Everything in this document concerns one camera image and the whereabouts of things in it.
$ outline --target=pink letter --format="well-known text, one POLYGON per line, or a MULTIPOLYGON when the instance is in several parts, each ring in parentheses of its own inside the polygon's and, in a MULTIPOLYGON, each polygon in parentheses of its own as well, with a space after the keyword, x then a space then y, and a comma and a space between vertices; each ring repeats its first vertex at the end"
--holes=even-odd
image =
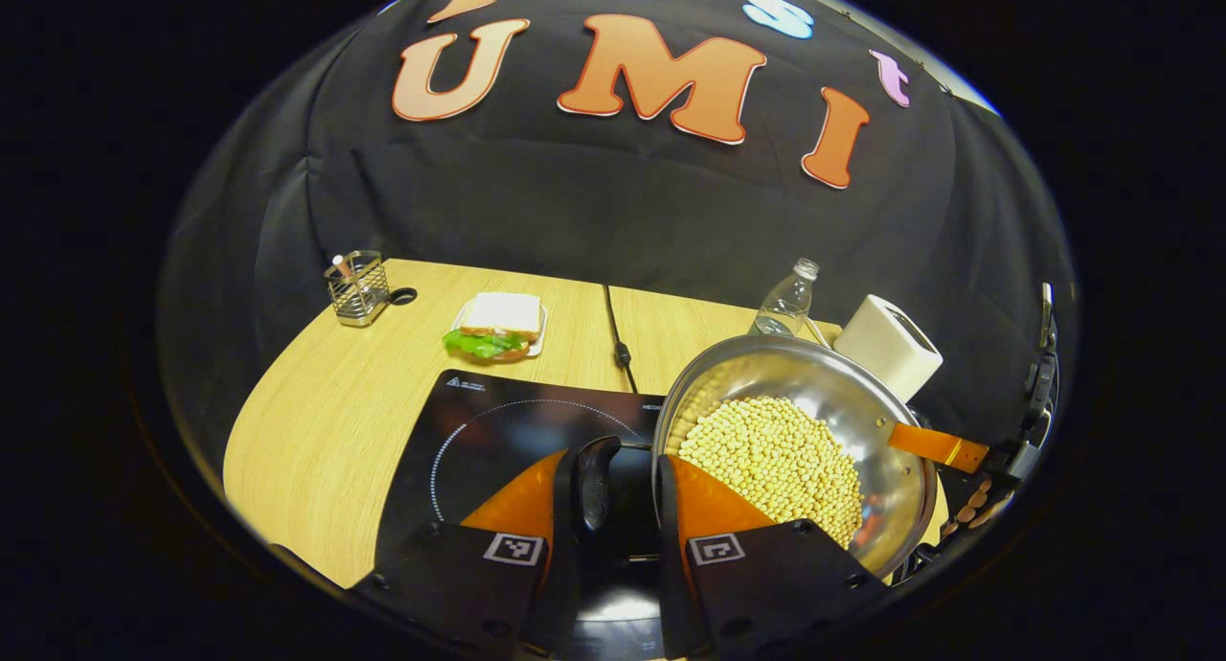
POLYGON ((907 76, 900 71, 899 64, 890 55, 881 55, 877 50, 868 50, 868 54, 877 59, 877 76, 881 77, 885 93, 901 107, 911 105, 911 98, 902 93, 902 85, 910 85, 911 81, 907 81, 907 76))

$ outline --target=black cable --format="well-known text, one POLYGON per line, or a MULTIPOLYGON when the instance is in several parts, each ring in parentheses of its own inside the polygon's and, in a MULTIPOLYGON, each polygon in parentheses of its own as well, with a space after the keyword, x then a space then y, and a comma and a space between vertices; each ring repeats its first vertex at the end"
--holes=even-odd
POLYGON ((613 326, 613 357, 617 359, 617 365, 625 369, 626 378, 630 378, 630 390, 639 391, 639 386, 634 383, 634 372, 630 370, 630 347, 622 342, 622 336, 617 332, 617 316, 613 316, 613 296, 609 294, 609 287, 601 285, 604 288, 604 305, 609 310, 609 325, 613 326))

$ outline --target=wire mesh cup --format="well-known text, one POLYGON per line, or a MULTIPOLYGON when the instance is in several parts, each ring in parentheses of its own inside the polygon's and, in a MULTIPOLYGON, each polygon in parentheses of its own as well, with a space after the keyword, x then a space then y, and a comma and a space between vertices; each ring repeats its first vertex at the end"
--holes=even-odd
POLYGON ((387 271, 379 251, 351 251, 324 271, 324 280, 346 326, 368 326, 387 307, 387 271))

